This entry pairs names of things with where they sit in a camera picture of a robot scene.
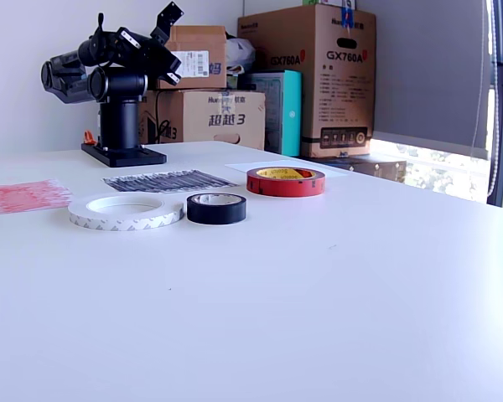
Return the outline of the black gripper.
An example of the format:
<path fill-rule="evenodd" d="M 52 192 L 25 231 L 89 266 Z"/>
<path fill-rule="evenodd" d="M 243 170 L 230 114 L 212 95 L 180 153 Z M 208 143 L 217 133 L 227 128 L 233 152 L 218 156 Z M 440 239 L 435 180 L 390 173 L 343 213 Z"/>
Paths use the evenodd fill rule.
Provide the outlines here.
<path fill-rule="evenodd" d="M 121 27 L 117 31 L 116 62 L 122 67 L 144 73 L 152 80 L 163 80 L 177 85 L 181 76 L 178 57 L 153 38 L 132 33 Z"/>

